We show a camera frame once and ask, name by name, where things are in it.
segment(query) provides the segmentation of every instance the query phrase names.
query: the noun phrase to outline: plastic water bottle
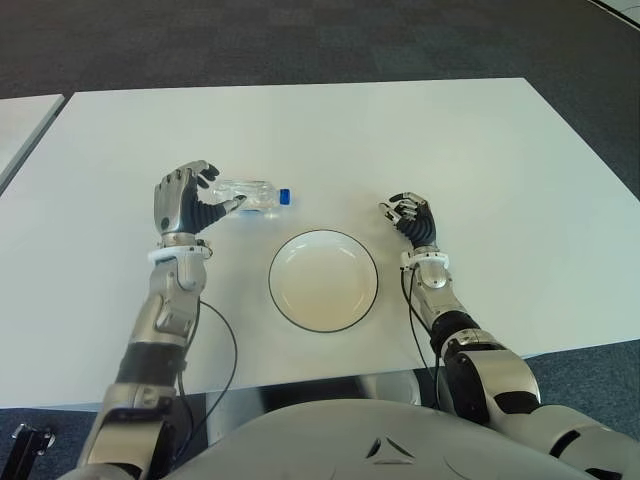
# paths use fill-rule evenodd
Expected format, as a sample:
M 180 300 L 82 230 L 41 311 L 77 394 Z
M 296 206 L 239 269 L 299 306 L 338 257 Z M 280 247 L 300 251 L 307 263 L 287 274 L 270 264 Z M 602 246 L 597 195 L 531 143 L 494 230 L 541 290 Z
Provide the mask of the plastic water bottle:
M 236 195 L 247 199 L 238 210 L 267 211 L 291 203 L 288 188 L 276 189 L 271 183 L 260 180 L 217 180 L 213 184 L 215 203 L 231 200 Z

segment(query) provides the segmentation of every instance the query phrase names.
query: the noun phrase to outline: black cable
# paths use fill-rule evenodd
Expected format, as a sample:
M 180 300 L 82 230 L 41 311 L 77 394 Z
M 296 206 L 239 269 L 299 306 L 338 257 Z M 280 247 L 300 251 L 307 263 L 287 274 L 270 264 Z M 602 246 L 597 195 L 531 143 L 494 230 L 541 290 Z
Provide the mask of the black cable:
M 433 398 L 436 408 L 440 410 L 440 391 L 438 390 L 438 374 L 440 373 L 440 355 L 436 355 L 436 369 L 433 373 Z
M 413 334 L 413 339 L 416 342 L 416 347 L 418 347 L 418 353 L 420 354 L 420 358 L 422 359 L 422 364 L 424 365 L 424 368 L 426 369 L 427 373 L 431 377 L 431 380 L 433 381 L 433 385 L 434 385 L 433 403 L 430 405 L 430 408 L 440 408 L 437 392 L 435 390 L 436 385 L 438 383 L 437 375 L 438 375 L 438 366 L 439 366 L 440 357 L 436 359 L 436 370 L 435 370 L 435 376 L 434 376 L 434 374 L 432 374 L 431 371 L 429 370 L 429 367 L 427 366 L 427 362 L 424 359 L 424 355 L 422 354 L 422 348 L 420 348 L 420 342 L 418 341 L 418 336 L 416 335 L 415 325 L 413 324 L 413 313 L 415 313 L 415 309 L 413 308 L 413 305 L 411 304 L 411 301 L 409 299 L 412 298 L 412 295 L 413 295 L 413 283 L 415 281 L 415 276 L 416 276 L 416 271 L 415 269 L 413 269 L 413 272 L 411 273 L 411 283 L 409 284 L 409 295 L 407 296 L 404 289 L 404 272 L 403 271 L 400 272 L 402 292 L 405 294 L 405 298 L 407 299 L 407 303 L 409 304 L 409 325 L 411 325 L 411 333 Z M 425 330 L 429 332 L 429 330 L 427 329 L 422 319 L 419 319 L 419 320 L 420 320 L 420 323 L 422 323 L 422 326 L 425 327 Z
M 413 281 L 415 278 L 415 273 L 416 271 L 414 270 L 413 273 L 411 274 L 411 284 L 409 285 L 409 295 L 411 295 L 412 291 L 413 291 Z M 400 272 L 402 281 L 404 283 L 404 272 Z M 424 368 L 427 369 L 427 371 L 429 371 L 429 367 L 427 366 L 427 361 L 424 359 L 424 355 L 422 354 L 422 348 L 420 348 L 420 342 L 418 341 L 418 335 L 416 335 L 416 327 L 413 324 L 413 305 L 411 305 L 411 301 L 409 301 L 409 325 L 411 325 L 411 333 L 413 334 L 413 339 L 416 342 L 416 347 L 418 347 L 418 353 L 420 354 L 420 358 L 422 359 L 422 364 L 424 365 Z
M 187 340 L 187 346 L 184 349 L 184 357 L 187 358 L 187 353 L 189 353 L 189 349 L 191 348 L 191 344 L 193 343 L 193 339 L 196 338 L 196 332 L 198 331 L 198 325 L 200 324 L 200 300 L 198 300 L 198 305 L 196 307 L 196 320 L 193 323 L 193 327 L 191 327 L 191 335 Z M 191 438 L 191 434 L 193 433 L 193 428 L 195 427 L 195 420 L 193 417 L 193 410 L 191 409 L 191 405 L 187 401 L 187 394 L 184 391 L 184 383 L 182 380 L 182 372 L 184 368 L 178 372 L 178 393 L 180 395 L 180 402 L 182 403 L 182 407 L 187 415 L 187 419 L 189 420 L 189 426 L 187 428 L 187 434 L 184 437 L 184 443 L 189 441 Z
M 412 285 L 413 285 L 413 279 L 415 277 L 415 272 L 416 271 L 414 269 L 413 273 L 411 274 L 411 283 L 412 283 Z M 409 308 L 411 309 L 411 312 L 416 316 L 416 318 L 418 319 L 418 321 L 420 322 L 422 327 L 427 331 L 429 336 L 431 336 L 431 329 L 428 327 L 428 325 L 422 319 L 420 314 L 418 314 L 418 312 L 416 311 L 415 307 L 411 303 L 411 300 L 409 299 L 409 295 L 407 295 L 407 289 L 405 288 L 405 284 L 404 284 L 404 270 L 400 270 L 400 286 L 402 287 L 402 295 L 404 296 L 404 299 L 406 300 L 407 304 L 409 305 Z
M 193 441 L 195 436 L 198 434 L 200 429 L 202 429 L 202 427 L 207 423 L 207 419 L 209 418 L 209 416 L 213 413 L 213 411 L 216 409 L 216 407 L 218 406 L 218 404 L 220 403 L 222 398 L 229 391 L 229 387 L 231 386 L 231 382 L 233 382 L 233 378 L 235 377 L 235 374 L 236 374 L 236 368 L 238 367 L 238 342 L 236 341 L 236 336 L 233 333 L 233 329 L 231 328 L 231 325 L 229 324 L 227 319 L 224 318 L 224 315 L 222 315 L 222 313 L 220 313 L 216 308 L 212 307 L 207 302 L 204 302 L 202 300 L 200 300 L 199 303 L 201 303 L 205 307 L 210 308 L 213 312 L 215 312 L 218 315 L 218 317 L 220 317 L 220 319 L 224 322 L 224 324 L 226 325 L 227 329 L 229 330 L 229 334 L 231 335 L 231 340 L 233 341 L 233 368 L 231 369 L 231 375 L 229 375 L 229 379 L 227 380 L 227 383 L 225 384 L 224 388 L 222 389 L 222 392 L 220 392 L 220 395 L 218 396 L 218 398 L 216 399 L 214 404 L 211 406 L 211 408 L 209 410 L 207 410 L 207 413 L 204 415 L 202 420 L 200 420 L 200 422 L 198 422 L 196 427 L 193 429 L 189 439 L 184 443 L 182 448 L 180 448 L 180 450 L 178 451 L 178 454 L 176 455 L 176 457 L 174 459 L 174 465 L 177 464 L 177 462 L 180 460 L 182 455 L 184 455 L 184 453 L 187 451 L 187 449 L 189 448 L 189 445 L 191 444 L 191 442 Z

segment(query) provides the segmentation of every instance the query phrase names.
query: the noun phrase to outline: white plate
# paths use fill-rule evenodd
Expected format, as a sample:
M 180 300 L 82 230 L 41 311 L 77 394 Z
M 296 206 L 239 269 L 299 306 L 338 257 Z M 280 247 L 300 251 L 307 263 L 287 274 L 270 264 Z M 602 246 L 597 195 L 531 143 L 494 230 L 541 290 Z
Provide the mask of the white plate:
M 269 290 L 299 327 L 336 332 L 364 317 L 378 292 L 369 252 L 340 232 L 315 230 L 285 243 L 271 263 Z

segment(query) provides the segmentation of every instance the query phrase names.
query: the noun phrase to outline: blue bottle cap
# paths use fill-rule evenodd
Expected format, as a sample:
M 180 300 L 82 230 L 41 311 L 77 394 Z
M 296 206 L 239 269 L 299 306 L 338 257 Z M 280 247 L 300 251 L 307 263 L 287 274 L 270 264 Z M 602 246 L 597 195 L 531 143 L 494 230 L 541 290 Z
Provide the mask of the blue bottle cap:
M 291 203 L 291 192 L 288 188 L 280 189 L 280 205 L 289 205 Z

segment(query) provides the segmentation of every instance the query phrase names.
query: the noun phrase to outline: robot chest logo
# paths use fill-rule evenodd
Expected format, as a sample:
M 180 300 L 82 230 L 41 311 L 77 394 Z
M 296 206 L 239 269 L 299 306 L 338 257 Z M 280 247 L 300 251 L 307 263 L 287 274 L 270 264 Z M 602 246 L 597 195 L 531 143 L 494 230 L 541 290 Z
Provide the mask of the robot chest logo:
M 389 437 L 376 438 L 365 457 L 374 465 L 413 465 L 415 457 Z

